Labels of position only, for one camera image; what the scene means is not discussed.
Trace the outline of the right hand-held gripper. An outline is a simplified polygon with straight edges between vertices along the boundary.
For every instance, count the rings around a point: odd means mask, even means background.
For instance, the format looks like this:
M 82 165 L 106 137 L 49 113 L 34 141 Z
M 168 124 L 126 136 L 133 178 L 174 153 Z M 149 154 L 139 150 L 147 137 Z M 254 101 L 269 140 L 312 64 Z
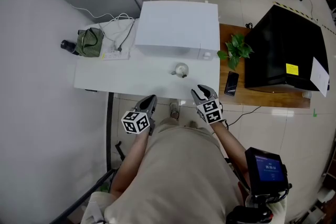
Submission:
M 201 99 L 194 89 L 191 90 L 191 95 L 196 104 L 197 114 L 200 118 L 208 125 L 223 121 L 223 107 L 217 93 L 206 85 L 198 84 L 197 87 L 205 96 L 208 96 Z

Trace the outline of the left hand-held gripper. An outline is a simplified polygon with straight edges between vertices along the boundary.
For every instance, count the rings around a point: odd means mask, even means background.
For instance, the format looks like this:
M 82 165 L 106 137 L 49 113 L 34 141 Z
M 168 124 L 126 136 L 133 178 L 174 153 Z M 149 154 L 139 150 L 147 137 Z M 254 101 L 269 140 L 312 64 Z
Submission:
M 152 114 L 157 105 L 157 96 L 149 95 L 139 101 L 133 110 L 126 111 L 121 122 L 124 130 L 128 134 L 141 134 L 148 132 L 148 135 L 153 134 L 155 121 L 152 119 Z

